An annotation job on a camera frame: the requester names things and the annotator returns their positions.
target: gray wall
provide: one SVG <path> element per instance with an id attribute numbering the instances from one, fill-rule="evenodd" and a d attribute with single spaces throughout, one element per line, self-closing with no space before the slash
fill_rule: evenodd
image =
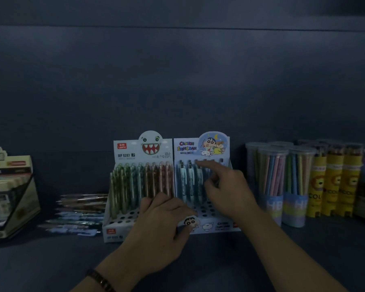
<path id="1" fill-rule="evenodd" d="M 247 141 L 365 143 L 365 0 L 0 0 L 0 146 L 45 205 L 145 130 L 222 131 L 240 169 Z"/>

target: table surface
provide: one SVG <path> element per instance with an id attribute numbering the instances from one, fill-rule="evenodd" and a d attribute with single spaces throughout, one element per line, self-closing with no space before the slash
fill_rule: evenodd
<path id="1" fill-rule="evenodd" d="M 53 235 L 35 222 L 0 244 L 0 292 L 67 292 L 84 271 L 118 244 L 102 237 Z M 282 229 L 350 291 L 365 291 L 365 221 L 307 219 Z M 241 232 L 191 235 L 181 257 L 143 279 L 134 291 L 273 291 L 252 245 Z"/>

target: yellow packaging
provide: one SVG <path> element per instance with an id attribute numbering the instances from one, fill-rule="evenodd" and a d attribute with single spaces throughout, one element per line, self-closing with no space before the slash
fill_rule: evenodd
<path id="1" fill-rule="evenodd" d="M 323 200 L 321 213 L 326 216 L 334 216 L 336 206 L 337 206 L 336 202 L 328 202 Z"/>
<path id="2" fill-rule="evenodd" d="M 355 192 L 360 177 L 362 156 L 345 156 L 342 179 L 339 186 L 339 202 L 354 204 Z"/>
<path id="3" fill-rule="evenodd" d="M 323 185 L 327 157 L 314 157 L 308 187 L 308 217 L 319 217 L 322 206 Z"/>
<path id="4" fill-rule="evenodd" d="M 338 200 L 338 190 L 339 185 L 341 184 L 343 159 L 343 155 L 327 155 L 326 175 L 323 186 L 323 202 L 335 203 Z"/>
<path id="5" fill-rule="evenodd" d="M 335 214 L 342 217 L 353 217 L 353 204 L 337 202 Z"/>

